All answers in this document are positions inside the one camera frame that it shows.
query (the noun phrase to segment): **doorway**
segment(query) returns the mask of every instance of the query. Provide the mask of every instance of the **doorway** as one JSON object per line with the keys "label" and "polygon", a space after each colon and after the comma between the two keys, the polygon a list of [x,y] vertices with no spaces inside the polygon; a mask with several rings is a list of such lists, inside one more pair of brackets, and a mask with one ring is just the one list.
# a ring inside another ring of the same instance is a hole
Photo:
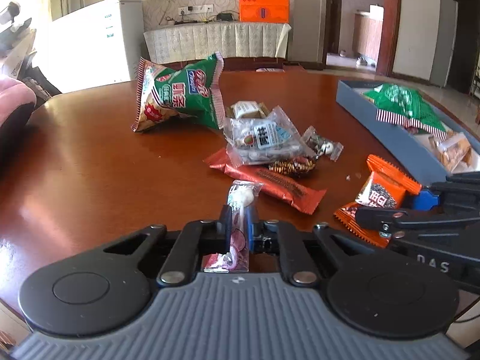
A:
{"label": "doorway", "polygon": [[457,35],[448,76],[448,85],[470,94],[475,83],[480,53],[480,0],[458,2]]}
{"label": "doorway", "polygon": [[400,4],[401,0],[327,0],[326,67],[391,74]]}

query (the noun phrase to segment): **pink cushion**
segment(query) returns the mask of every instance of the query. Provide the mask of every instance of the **pink cushion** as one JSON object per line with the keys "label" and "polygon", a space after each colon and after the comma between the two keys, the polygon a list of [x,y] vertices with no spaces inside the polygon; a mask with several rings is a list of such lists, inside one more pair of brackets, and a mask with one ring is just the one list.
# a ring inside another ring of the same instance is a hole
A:
{"label": "pink cushion", "polygon": [[35,93],[23,82],[0,75],[0,126],[20,105],[36,102]]}

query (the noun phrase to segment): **gray box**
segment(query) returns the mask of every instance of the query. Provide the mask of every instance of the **gray box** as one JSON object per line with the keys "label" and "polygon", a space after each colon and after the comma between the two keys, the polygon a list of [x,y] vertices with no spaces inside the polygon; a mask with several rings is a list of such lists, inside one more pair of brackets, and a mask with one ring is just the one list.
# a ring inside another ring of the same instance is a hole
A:
{"label": "gray box", "polygon": [[[359,90],[372,89],[382,84],[385,83],[381,81],[339,81],[337,103],[365,126],[419,183],[430,185],[435,181],[445,181],[448,172],[435,156],[402,126],[378,121],[377,107],[359,92]],[[453,131],[463,132],[472,148],[480,153],[480,142],[476,137],[437,107],[432,104],[431,107],[445,125]]]}

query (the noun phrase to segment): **orange box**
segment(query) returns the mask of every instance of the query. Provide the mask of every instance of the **orange box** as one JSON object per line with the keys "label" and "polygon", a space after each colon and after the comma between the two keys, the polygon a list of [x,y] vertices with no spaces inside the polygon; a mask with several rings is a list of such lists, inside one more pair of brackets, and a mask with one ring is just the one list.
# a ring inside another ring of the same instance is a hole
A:
{"label": "orange box", "polygon": [[290,0],[239,0],[240,21],[288,23]]}

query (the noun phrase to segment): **pink chair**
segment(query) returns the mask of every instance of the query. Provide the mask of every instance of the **pink chair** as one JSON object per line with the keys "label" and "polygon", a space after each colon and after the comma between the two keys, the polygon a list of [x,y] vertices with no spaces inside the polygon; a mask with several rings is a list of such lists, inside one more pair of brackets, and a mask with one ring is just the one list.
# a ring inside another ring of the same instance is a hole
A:
{"label": "pink chair", "polygon": [[0,74],[0,154],[16,142],[37,97],[23,82]]}

